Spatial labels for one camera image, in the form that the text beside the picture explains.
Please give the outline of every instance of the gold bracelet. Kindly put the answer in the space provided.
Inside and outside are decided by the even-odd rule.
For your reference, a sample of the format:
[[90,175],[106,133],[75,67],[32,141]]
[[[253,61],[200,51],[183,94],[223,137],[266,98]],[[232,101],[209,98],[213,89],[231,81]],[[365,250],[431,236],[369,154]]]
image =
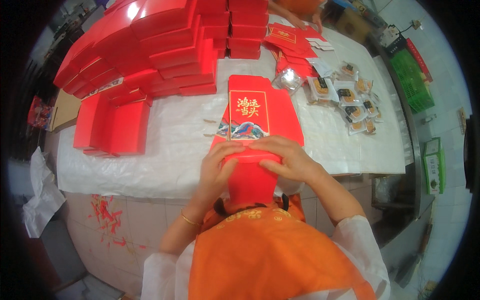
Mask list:
[[202,224],[200,223],[196,223],[196,222],[193,222],[193,221],[190,221],[184,214],[183,214],[183,208],[180,210],[180,215],[182,216],[182,218],[187,221],[188,224],[192,224],[194,226],[201,226]]

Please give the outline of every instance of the green plastic crate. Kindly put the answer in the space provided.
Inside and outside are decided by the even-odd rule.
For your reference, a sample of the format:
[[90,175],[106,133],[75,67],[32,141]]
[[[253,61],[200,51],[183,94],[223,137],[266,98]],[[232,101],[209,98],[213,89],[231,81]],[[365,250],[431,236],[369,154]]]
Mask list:
[[433,107],[435,103],[423,83],[420,67],[408,50],[404,49],[398,52],[390,62],[400,79],[408,104],[414,113]]

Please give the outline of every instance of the white tablecloth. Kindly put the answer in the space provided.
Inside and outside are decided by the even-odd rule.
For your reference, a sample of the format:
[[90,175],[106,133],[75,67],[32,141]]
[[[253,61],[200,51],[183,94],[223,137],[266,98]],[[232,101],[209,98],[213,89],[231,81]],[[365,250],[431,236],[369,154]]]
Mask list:
[[[275,18],[278,17],[271,16],[271,22]],[[375,135],[348,136],[338,108],[308,105],[305,91],[300,89],[292,101],[305,137],[305,151],[330,174],[405,173],[398,124],[375,63],[357,42],[329,29],[324,29],[324,37],[335,51],[315,51],[332,68],[347,60],[358,65],[362,76],[374,79],[372,90],[383,101],[385,122],[377,125]],[[216,132],[228,103],[228,77],[245,74],[272,80],[275,63],[265,48],[259,60],[218,60],[216,95],[170,96],[154,101],[143,156],[113,159],[86,156],[72,147],[75,127],[63,130],[57,158],[59,188],[87,194],[189,198],[198,183],[202,158],[213,139],[205,135]],[[297,183],[279,179],[276,194],[291,194],[300,188]]]

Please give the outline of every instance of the green box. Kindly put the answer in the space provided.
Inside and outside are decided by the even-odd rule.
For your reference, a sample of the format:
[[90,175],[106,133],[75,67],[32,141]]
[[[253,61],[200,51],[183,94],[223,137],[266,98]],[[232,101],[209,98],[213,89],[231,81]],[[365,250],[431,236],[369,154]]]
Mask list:
[[427,175],[428,194],[443,194],[445,188],[445,155],[439,137],[435,137],[425,144],[423,163]]

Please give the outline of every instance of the plastic wrapper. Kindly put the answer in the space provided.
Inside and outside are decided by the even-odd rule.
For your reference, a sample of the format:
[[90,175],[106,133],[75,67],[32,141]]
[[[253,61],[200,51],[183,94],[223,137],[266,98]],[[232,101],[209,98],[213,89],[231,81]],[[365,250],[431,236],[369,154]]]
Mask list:
[[272,86],[278,89],[286,89],[291,96],[304,82],[305,78],[298,75],[292,68],[285,68],[275,76]]

